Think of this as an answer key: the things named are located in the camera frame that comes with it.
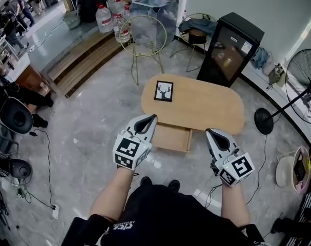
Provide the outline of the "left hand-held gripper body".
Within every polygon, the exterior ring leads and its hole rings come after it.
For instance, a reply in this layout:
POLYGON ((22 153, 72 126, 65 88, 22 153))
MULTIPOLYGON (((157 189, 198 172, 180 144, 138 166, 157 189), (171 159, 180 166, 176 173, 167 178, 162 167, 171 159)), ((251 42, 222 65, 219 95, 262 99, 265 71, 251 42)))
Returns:
POLYGON ((112 150, 113 162, 128 170, 136 170, 151 148, 149 141, 143 141, 129 131, 123 131, 117 136, 112 150))

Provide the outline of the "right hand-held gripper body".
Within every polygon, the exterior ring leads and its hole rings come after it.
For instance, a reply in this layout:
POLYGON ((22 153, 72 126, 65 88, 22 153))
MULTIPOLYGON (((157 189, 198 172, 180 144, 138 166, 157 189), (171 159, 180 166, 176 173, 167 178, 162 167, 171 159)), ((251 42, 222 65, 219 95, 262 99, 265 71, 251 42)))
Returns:
POLYGON ((217 155, 211 162, 211 168, 229 187, 240 183, 255 171, 249 153, 243 152, 241 148, 235 148, 222 158, 217 155))

